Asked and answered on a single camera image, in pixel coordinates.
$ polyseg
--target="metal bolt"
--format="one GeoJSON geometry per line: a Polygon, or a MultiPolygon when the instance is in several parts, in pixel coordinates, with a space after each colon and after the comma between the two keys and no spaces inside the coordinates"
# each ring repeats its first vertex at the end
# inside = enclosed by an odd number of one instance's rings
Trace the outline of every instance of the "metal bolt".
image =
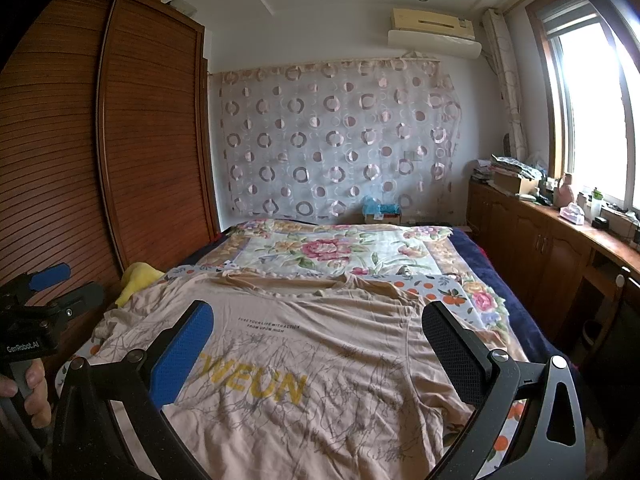
{"type": "Polygon", "coordinates": [[[551,358],[551,362],[553,364],[553,366],[555,366],[556,368],[566,368],[566,360],[564,357],[559,356],[559,355],[554,355],[551,358]]]}
{"type": "Polygon", "coordinates": [[[73,361],[71,361],[71,369],[79,370],[84,366],[84,357],[76,357],[73,361]]]}
{"type": "Polygon", "coordinates": [[[509,360],[509,354],[507,354],[507,352],[505,352],[504,350],[500,350],[500,349],[495,349],[491,352],[491,356],[496,360],[496,361],[500,361],[500,362],[507,362],[509,360]]]}
{"type": "Polygon", "coordinates": [[[130,351],[127,354],[127,361],[130,363],[139,363],[142,361],[142,358],[145,356],[145,351],[140,348],[136,348],[135,350],[130,351]]]}

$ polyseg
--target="wooden wardrobe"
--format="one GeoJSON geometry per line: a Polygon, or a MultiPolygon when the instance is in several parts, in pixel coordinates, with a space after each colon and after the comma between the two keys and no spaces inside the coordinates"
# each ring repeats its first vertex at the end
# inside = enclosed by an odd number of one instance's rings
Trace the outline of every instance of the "wooden wardrobe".
{"type": "MultiPolygon", "coordinates": [[[[66,262],[108,303],[216,229],[204,28],[157,0],[53,0],[0,73],[0,283],[66,262]]],[[[74,320],[57,367],[102,312],[74,320]]]]}

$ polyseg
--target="sheer curtain with circles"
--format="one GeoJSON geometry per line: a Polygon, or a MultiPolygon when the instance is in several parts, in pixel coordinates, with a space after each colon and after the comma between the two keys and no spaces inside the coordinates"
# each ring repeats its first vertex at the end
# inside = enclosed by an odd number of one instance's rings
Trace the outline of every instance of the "sheer curtain with circles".
{"type": "Polygon", "coordinates": [[[367,195],[399,203],[405,218],[450,209],[461,109],[437,60],[318,62],[216,80],[227,199],[239,218],[339,222],[367,195]]]}

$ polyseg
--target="wall curtain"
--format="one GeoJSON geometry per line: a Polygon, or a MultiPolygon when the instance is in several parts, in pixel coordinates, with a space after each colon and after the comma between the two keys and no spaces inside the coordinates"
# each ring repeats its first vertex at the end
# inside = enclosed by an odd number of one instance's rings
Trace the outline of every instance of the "wall curtain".
{"type": "Polygon", "coordinates": [[[489,39],[494,65],[500,80],[500,92],[509,122],[511,156],[524,162],[527,158],[527,139],[520,121],[522,95],[509,29],[504,16],[495,9],[488,9],[484,13],[482,24],[489,39]]]}
{"type": "Polygon", "coordinates": [[[450,207],[461,109],[431,59],[364,59],[216,75],[228,200],[239,217],[339,221],[371,195],[403,216],[450,207]]]}

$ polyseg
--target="slatted wooden panel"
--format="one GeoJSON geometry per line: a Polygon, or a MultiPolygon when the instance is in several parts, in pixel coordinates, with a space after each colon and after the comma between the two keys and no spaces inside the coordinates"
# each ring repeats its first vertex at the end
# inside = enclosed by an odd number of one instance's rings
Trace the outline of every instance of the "slatted wooden panel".
{"type": "MultiPolygon", "coordinates": [[[[118,291],[95,163],[95,84],[111,1],[53,0],[0,73],[0,282],[59,262],[72,269],[31,303],[91,280],[110,298],[118,291]]],[[[99,316],[74,320],[56,362],[99,316]]]]}
{"type": "Polygon", "coordinates": [[[202,32],[120,0],[109,35],[100,146],[114,238],[124,267],[168,269],[213,236],[199,159],[202,32]]]}

